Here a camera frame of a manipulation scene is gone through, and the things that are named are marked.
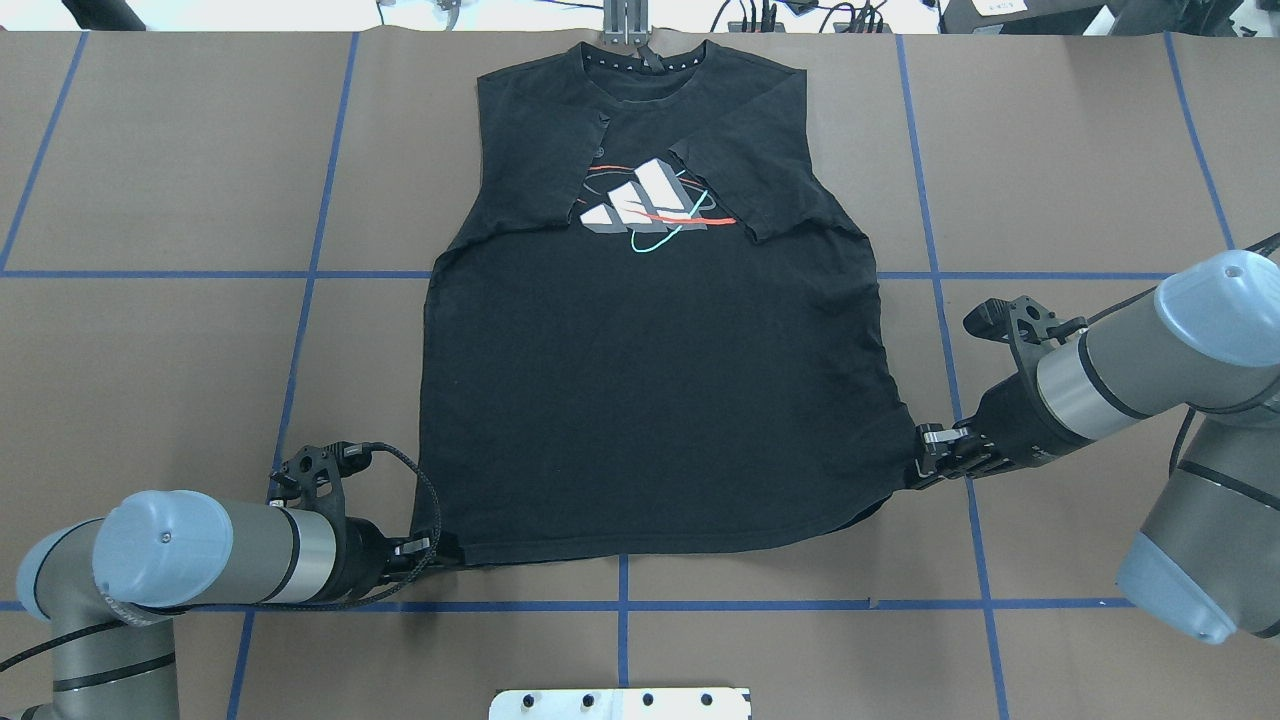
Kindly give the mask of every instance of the black cable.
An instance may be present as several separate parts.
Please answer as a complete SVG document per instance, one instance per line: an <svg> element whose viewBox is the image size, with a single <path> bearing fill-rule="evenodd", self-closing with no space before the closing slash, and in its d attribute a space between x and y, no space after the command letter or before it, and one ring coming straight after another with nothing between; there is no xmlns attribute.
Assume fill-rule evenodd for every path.
<svg viewBox="0 0 1280 720"><path fill-rule="evenodd" d="M1116 302L1111 307L1107 307L1106 310L1103 310L1103 311L1098 313L1097 315L1093 315L1092 318L1089 318L1089 324L1092 325L1093 323L1097 323L1098 320L1101 320L1102 318L1106 318L1111 313L1115 313L1117 310L1124 310L1125 307L1128 307L1128 306L1133 305L1134 302L1142 300L1143 297L1147 297L1148 295L1151 295L1151 291L1153 291L1153 290L1156 290L1156 288L1148 287L1147 290L1139 292L1138 295L1134 295L1133 297L1128 297L1125 300L1121 300L1120 302Z"/></svg>
<svg viewBox="0 0 1280 720"><path fill-rule="evenodd" d="M570 0L536 0L538 3L550 3L552 5L564 5L566 8L582 8L586 10L603 10L603 5L591 5L589 3L571 3Z"/></svg>
<svg viewBox="0 0 1280 720"><path fill-rule="evenodd" d="M732 3L732 1L733 0L724 0L723 3L721 3L721 9L716 10L716 19L712 20L712 29L709 29L707 32L716 32L716 26L719 24L719 17L724 14L724 8L728 8L728 4ZM742 13L744 13L742 20L745 22L746 20L746 14L745 14L746 10L744 9Z"/></svg>
<svg viewBox="0 0 1280 720"><path fill-rule="evenodd" d="M51 639L49 642L44 642L44 643L40 643L40 644L37 644L35 647L29 647L29 648L19 652L18 655L14 655L9 660L5 660L4 662L0 662L0 673L4 673L5 670L13 667L14 665L17 665L17 664L19 664L19 662L22 662L24 660L31 660L32 657L40 655L41 652L46 652L46 651L54 650L58 646L67 644L67 643L69 643L72 641L78 641L81 638L87 638L88 635L92 635L92 634L96 634L96 633L101 633L102 630L111 630L111 629L123 628L123 626L124 626L123 621L120 621L120 620L111 620L109 623L100 623L97 625L90 625L88 628L81 628L79 630L76 630L76 632L72 632L72 633L67 633L65 635L59 635L59 637L56 637L56 638L54 638L54 639Z"/></svg>
<svg viewBox="0 0 1280 720"><path fill-rule="evenodd" d="M1178 469L1178 461L1181 460L1183 455L1183 442L1187 441L1187 433L1192 429L1192 420L1196 419L1196 409L1188 407L1187 416L1183 418L1183 427L1178 428L1178 437L1174 438L1174 450L1169 454L1169 474L1172 475L1174 470Z"/></svg>
<svg viewBox="0 0 1280 720"><path fill-rule="evenodd" d="M867 0L863 4L861 10L858 13L858 18L849 23L845 32L872 35L881 32L877 29L877 22L879 26L884 24L884 15L881 14L879 9L884 6L888 0L881 0L879 5L872 5L872 0Z"/></svg>
<svg viewBox="0 0 1280 720"><path fill-rule="evenodd" d="M385 442L370 442L367 445L369 448L372 450L374 452L380 451L394 455L396 459L403 462L406 468L408 468L410 470L413 471L415 475L417 475L417 482L421 483L421 486L426 488L426 492L431 496L431 533L429 536L431 539L431 544L422 552L422 557L417 561L417 565L413 565L413 569L408 571L408 575L404 575L404 578L398 583L396 583L394 585L376 594L362 597L360 600L351 600L347 602L333 602L324 605L308 605L305 602L256 602L248 605L248 607L257 607L262 610L288 610L293 612L334 612L338 610L351 610L353 607L364 607L366 605L372 605L380 600L390 597L398 593L399 591L404 589L406 587L412 584L413 580L422 577L422 573L426 571L426 566L430 565L431 560L435 560L436 550L440 547L440 533L443 532L443 519L440 518L440 496L436 495L435 486L431 484L431 480L426 478L426 473L424 473L422 469L419 468L416 462L410 460L408 456L401 452L399 450L387 445Z"/></svg>
<svg viewBox="0 0 1280 720"><path fill-rule="evenodd" d="M1280 232L1263 240L1262 242L1254 242L1253 245L1245 247L1249 252L1257 252L1263 258L1270 258L1276 249L1280 249Z"/></svg>
<svg viewBox="0 0 1280 720"><path fill-rule="evenodd" d="M836 3L835 6L827 9L827 17L822 18L822 24L818 26L818 33L827 29L827 22L831 20L831 15L836 14L836 10L846 8L849 10L849 24L854 24L854 18L858 15L858 8L854 8L852 3Z"/></svg>
<svg viewBox="0 0 1280 720"><path fill-rule="evenodd" d="M435 5L449 13L444 23L444 32L452 31L458 24L458 15L462 14L462 0L435 0Z"/></svg>

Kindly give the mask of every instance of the shirt sleeve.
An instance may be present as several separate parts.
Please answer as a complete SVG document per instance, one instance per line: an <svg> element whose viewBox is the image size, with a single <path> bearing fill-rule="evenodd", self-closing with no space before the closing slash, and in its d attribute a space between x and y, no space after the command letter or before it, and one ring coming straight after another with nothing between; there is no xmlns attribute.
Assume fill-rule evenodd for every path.
<svg viewBox="0 0 1280 720"><path fill-rule="evenodd" d="M671 146L726 211L764 242L804 222L859 237L837 201L813 174L806 137L806 76L794 70L756 97Z"/></svg>
<svg viewBox="0 0 1280 720"><path fill-rule="evenodd" d="M508 74L476 83L480 193L449 250L494 234L566 225L609 118L521 92Z"/></svg>

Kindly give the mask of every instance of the blue grid line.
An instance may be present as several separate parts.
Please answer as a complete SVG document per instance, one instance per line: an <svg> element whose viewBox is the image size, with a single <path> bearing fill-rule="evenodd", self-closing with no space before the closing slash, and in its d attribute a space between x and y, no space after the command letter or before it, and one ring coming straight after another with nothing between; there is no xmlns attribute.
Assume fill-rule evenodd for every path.
<svg viewBox="0 0 1280 720"><path fill-rule="evenodd" d="M342 97L338 100L338 119L333 127L333 142L329 147L329 165L325 170L324 193L320 197L320 217L316 219L315 240L311 245L311 264L307 266L307 286L302 292L302 310L298 313L298 329L293 338L293 356L289 359L289 379L284 386L284 407L280 411L280 428L275 436L275 457L271 468L279 469L283 460L284 434L289 429L293 414L293 396L298 386L298 360L302 356L302 343L311 316L311 299L315 296L316 270L320 265L320 251L324 247L324 231L329 220L329 199L333 193L333 178L338 172L338 152L342 149L342 128L347 117L347 100L351 96L351 78L356 69L356 49L360 46L360 33L351 33L351 47L347 51L347 72L342 83Z"/></svg>
<svg viewBox="0 0 1280 720"><path fill-rule="evenodd" d="M618 556L618 687L631 687L631 556Z"/></svg>
<svg viewBox="0 0 1280 720"><path fill-rule="evenodd" d="M1082 270L886 270L882 281L1155 281L1172 273ZM431 270L0 270L27 279L430 279Z"/></svg>
<svg viewBox="0 0 1280 720"><path fill-rule="evenodd" d="M236 673L232 675L232 692L227 698L227 720L236 720L239 715L241 689L244 687L244 670L248 660L248 644L253 639L255 611L244 612L244 624L241 625L239 650L236 653Z"/></svg>
<svg viewBox="0 0 1280 720"><path fill-rule="evenodd" d="M1231 238L1231 227L1226 223L1226 213L1222 211L1222 201L1217 197L1217 186L1213 184L1213 173L1208 169L1208 160L1204 159L1204 149L1199 142L1199 133L1196 132L1196 120L1192 119L1192 106L1187 101L1187 88L1183 87L1183 72L1178 67L1178 53L1174 51L1174 36L1165 31L1165 53L1169 55L1169 69L1174 73L1174 86L1178 88L1178 102L1183 106L1183 120L1187 123L1187 135L1192 138L1192 150L1196 151L1196 160L1201 165L1201 174L1204 176L1204 186L1208 188L1208 199L1213 202L1213 213L1217 214L1217 227L1222 229L1222 240L1226 241L1228 250L1235 250L1235 240Z"/></svg>
<svg viewBox="0 0 1280 720"><path fill-rule="evenodd" d="M28 279L302 279L306 270L0 270Z"/></svg>
<svg viewBox="0 0 1280 720"><path fill-rule="evenodd" d="M951 392L951 413L956 420L963 414L960 409L960 387L956 379L955 356L951 350L951 331L947 325L946 305L942 297L942 269L938 265L938 252L933 238L933 218L929 213L929 196L924 183L924 164L920 158L920 141L915 123L915 108L911 101L911 81L906 65L906 45L902 36L893 36L897 45L897 69L902 81L902 104L906 110L906 129L911 141L911 160L915 165L915 187L920 201L920 219L924 224L924 245L929 254L929 270L933 274L933 301L938 313L938 332L942 336L942 356L947 370L947 387ZM996 634L996 614L991 606L991 583L987 578L987 553L982 542L982 521L978 516L978 497L973 480L965 478L969 496L969 527L973 534L973 553L978 570L978 587L982 591L982 615L987 628L987 651L991 656L991 676L995 683L996 711L1000 720L1009 720L1009 698L1005 693L1004 662L1000 657L1000 639Z"/></svg>
<svg viewBox="0 0 1280 720"><path fill-rule="evenodd" d="M320 217L316 219L315 240L311 245L311 263L307 265L307 284L302 293L302 309L298 313L298 329L293 336L293 355L289 357L289 378L284 386L284 404L280 410L280 428L275 434L275 456L271 468L279 469L284 447L284 434L289 429L289 418L293 414L293 397L298 386L298 359L302 355L302 342L306 338L307 320L311 316L311 299L315 295L316 270L320 265L320 251L324 247L324 229L329 217L329 199L333 195L333 177L338 172L338 152L342 149L342 128L347 118L347 101L351 97L351 78L356 70L356 49L360 46L360 33L351 33L351 45L347 49L347 69L342 79L342 95L338 99L338 118L333 126L333 142L329 146L329 164L325 169L324 193L320 197ZM241 647L236 656L236 674L232 678L230 700L227 705L227 720L236 720L239 711L239 693L244 684L244 666L248 662L250 638L253 634L253 611L244 614L244 624L241 629Z"/></svg>
<svg viewBox="0 0 1280 720"><path fill-rule="evenodd" d="M63 78L63 87L58 91L58 101L54 102L54 111L50 113L49 124L45 126L45 135L40 138L36 159L32 160L31 172L27 173L27 184L22 188L18 208L13 213L13 222L9 223L9 233L5 236L4 247L0 249L0 270L4 270L5 265L9 264L9 254L13 252L13 243L18 240L18 228L22 227L22 217L27 213L27 201L31 200L31 192L36 188L36 177L40 176L40 167L45 164L45 152L49 151L49 143L54 140L54 129L58 128L58 118L61 117L63 106L67 104L67 95L70 94L72 81L76 78L76 69L79 68L86 42L88 42L88 33L82 32L79 40L76 41L76 51L72 53L72 63L67 68L67 77Z"/></svg>
<svg viewBox="0 0 1280 720"><path fill-rule="evenodd" d="M1134 607L1123 597L1010 597L937 600L518 600L375 602L347 612L406 615L493 615L506 612L910 612L922 610L1116 610ZM0 601L0 612L26 612L18 601ZM192 612L285 612L241 605L197 607Z"/></svg>
<svg viewBox="0 0 1280 720"><path fill-rule="evenodd" d="M940 270L943 281L1153 281L1160 282L1172 273L1080 273L1055 270Z"/></svg>

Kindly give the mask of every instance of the robotic arm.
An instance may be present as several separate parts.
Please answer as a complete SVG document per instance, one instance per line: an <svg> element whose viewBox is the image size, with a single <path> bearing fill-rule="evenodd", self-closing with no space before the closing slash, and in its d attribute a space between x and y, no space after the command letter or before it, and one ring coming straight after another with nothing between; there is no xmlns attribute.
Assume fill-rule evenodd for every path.
<svg viewBox="0 0 1280 720"><path fill-rule="evenodd" d="M1251 249L1260 252L1217 255L1092 320L1062 322L1029 297L988 300L965 328L1007 343L1018 372L988 389L972 418L950 429L916 428L906 486L1038 468L1188 404L1207 419L1117 584L1143 610L1204 642L1238 628L1280 637L1280 477L1272 470L1280 465L1280 268L1265 256L1276 246L1280 234ZM388 539L346 516L340 480L379 450L417 473L421 497L435 506L429 537ZM54 702L14 720L177 720L175 614L209 603L355 607L404 587L435 559L439 501L389 446L303 447L273 479L268 506L148 491L32 548L19 598L52 623L63 644L54 647ZM384 583L396 585L349 600Z"/></svg>
<svg viewBox="0 0 1280 720"><path fill-rule="evenodd" d="M63 642L52 648L54 701L13 719L178 720L175 615L202 605L344 610L416 579L434 559L438 515L421 539L388 539L346 516L342 478L378 450L401 457L434 497L390 446L307 446L273 474L269 505L145 491L42 539L18 570L18 594ZM358 600L385 583L396 585Z"/></svg>
<svg viewBox="0 0 1280 720"><path fill-rule="evenodd" d="M1009 343L1018 372L954 428L916 428L910 487L1038 468L1190 405L1206 420L1116 583L1203 642L1280 635L1280 268L1231 250L1093 323L1024 296L988 300L965 329Z"/></svg>

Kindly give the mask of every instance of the t-shirt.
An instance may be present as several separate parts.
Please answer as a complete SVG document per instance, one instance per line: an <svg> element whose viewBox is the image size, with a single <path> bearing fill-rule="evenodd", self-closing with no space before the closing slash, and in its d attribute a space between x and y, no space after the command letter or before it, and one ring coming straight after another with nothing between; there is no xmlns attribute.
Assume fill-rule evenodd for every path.
<svg viewBox="0 0 1280 720"><path fill-rule="evenodd" d="M773 547L902 488L876 260L813 176L804 70L582 44L477 86L421 386L467 565Z"/></svg>

